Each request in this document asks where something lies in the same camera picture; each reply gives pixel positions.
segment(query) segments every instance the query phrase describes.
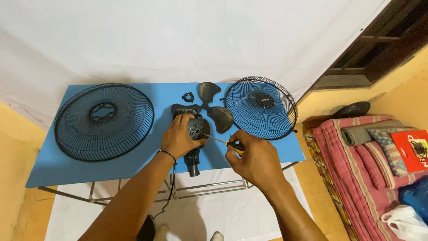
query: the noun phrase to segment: yellow screwdriver handle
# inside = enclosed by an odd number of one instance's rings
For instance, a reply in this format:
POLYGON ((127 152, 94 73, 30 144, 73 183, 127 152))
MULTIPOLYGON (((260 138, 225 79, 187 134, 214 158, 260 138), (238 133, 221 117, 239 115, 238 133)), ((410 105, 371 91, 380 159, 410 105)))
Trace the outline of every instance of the yellow screwdriver handle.
POLYGON ((235 147, 234 147, 233 149, 235 149, 235 152, 236 152, 236 153, 238 153, 238 155, 239 155, 239 156, 242 156, 242 155, 244 154, 244 151, 238 150, 238 149, 236 149, 235 147))

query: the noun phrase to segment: white plastic bag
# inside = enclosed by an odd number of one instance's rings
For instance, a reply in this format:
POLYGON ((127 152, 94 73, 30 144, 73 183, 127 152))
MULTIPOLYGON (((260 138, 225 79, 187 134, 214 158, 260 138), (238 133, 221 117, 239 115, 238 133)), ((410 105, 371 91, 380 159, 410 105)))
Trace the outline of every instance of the white plastic bag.
POLYGON ((399 205, 381 217, 389 228, 402 240, 428 240, 428 226, 411 206, 399 205))

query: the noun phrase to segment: blue table top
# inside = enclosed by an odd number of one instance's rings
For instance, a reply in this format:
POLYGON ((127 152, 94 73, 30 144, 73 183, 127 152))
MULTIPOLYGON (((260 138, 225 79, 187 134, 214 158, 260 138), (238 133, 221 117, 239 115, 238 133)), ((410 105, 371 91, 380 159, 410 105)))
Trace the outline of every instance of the blue table top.
MULTIPOLYGON (((209 105, 223 106, 220 98, 224 97, 225 91, 231 84, 216 83, 222 91, 214 96, 214 100, 209 105)), ((48 131, 45 142, 40 150, 36 163, 28 178, 26 187, 53 186, 73 183, 83 183, 92 181, 115 180, 121 178, 131 178, 155 155, 161 146, 162 134, 172 121, 171 105, 178 103, 182 105, 201 105, 196 87, 198 83, 156 83, 156 84, 130 84, 146 94, 152 101, 155 109, 155 122, 147 137, 137 147, 129 153, 112 160, 102 162, 83 162, 66 156, 57 146, 54 136, 54 125, 48 131), (195 101, 185 102, 181 96, 186 92, 193 92, 195 101)), ((70 85, 65 92, 61 105, 73 95, 93 85, 70 85)), ((233 125, 224 134, 215 131, 214 121, 202 110, 202 116, 208 120, 211 126, 211 135, 228 140, 230 135, 238 128, 233 125)), ((288 136, 271 141, 278 150, 278 155, 282 163, 304 161, 305 156, 297 141, 296 135, 292 132, 288 136)), ((227 147, 213 139, 208 139, 208 143, 200 152, 200 171, 229 168, 230 165, 224 157, 227 147)), ((187 172, 183 158, 177 160, 176 171, 187 172)))

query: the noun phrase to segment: dark round object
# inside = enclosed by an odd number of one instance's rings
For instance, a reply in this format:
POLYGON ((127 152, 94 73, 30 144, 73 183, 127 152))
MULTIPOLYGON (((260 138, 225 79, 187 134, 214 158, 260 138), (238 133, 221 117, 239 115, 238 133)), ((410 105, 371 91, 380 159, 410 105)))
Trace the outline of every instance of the dark round object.
POLYGON ((278 83, 263 77, 245 77, 226 93, 224 106, 234 124, 249 134, 277 140, 290 134, 297 121, 293 96, 278 83))
POLYGON ((259 106, 267 109, 272 108, 275 104, 273 98, 266 93, 258 93, 256 95, 256 102, 259 106))
POLYGON ((69 157, 89 162, 119 157, 141 143, 155 111, 138 89, 118 83, 89 87, 56 114, 55 140, 69 157))
POLYGON ((354 118, 360 117, 367 114, 370 109, 370 103, 367 101, 360 101, 350 104, 334 113, 332 119, 341 119, 341 118, 354 118))
POLYGON ((198 140, 202 137, 202 134, 205 133, 205 128, 200 123, 193 123, 188 127, 188 132, 190 139, 192 140, 198 140))
POLYGON ((192 92, 188 92, 182 96, 182 99, 184 99, 184 101, 187 103, 189 102, 193 103, 193 101, 195 100, 195 96, 193 96, 192 92))

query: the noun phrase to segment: foot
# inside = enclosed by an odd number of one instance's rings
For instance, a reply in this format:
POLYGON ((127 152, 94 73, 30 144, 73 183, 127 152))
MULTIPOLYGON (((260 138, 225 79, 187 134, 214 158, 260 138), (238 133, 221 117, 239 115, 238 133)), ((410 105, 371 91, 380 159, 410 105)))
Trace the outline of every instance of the foot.
POLYGON ((224 241, 224 237, 219 231, 216 231, 210 241, 224 241))
POLYGON ((162 224, 156 230, 155 238, 153 241, 166 241, 166 234, 168 233, 168 226, 162 224))

